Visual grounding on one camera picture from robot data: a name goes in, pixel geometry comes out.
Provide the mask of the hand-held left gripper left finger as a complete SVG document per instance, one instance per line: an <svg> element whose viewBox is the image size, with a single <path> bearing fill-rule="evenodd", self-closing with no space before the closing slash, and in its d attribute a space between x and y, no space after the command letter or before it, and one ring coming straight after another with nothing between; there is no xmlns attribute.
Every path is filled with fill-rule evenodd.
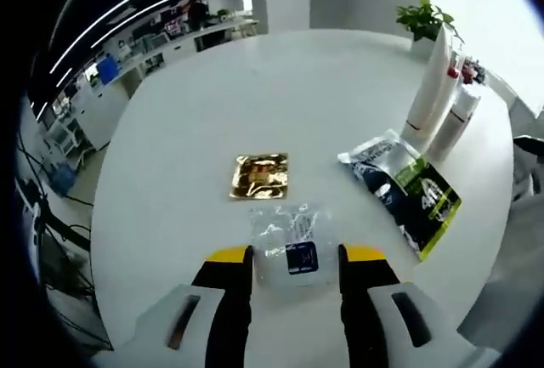
<svg viewBox="0 0 544 368"><path fill-rule="evenodd" d="M242 367L252 321L252 247L220 249L137 320L137 367Z"/></svg>

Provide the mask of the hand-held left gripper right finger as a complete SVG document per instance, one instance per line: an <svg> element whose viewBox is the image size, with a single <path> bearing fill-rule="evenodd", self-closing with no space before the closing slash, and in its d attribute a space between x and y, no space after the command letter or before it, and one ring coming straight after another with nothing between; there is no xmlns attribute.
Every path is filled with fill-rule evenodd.
<svg viewBox="0 0 544 368"><path fill-rule="evenodd" d="M400 282L383 253L341 244L338 260L351 367L480 366L480 348L419 287Z"/></svg>

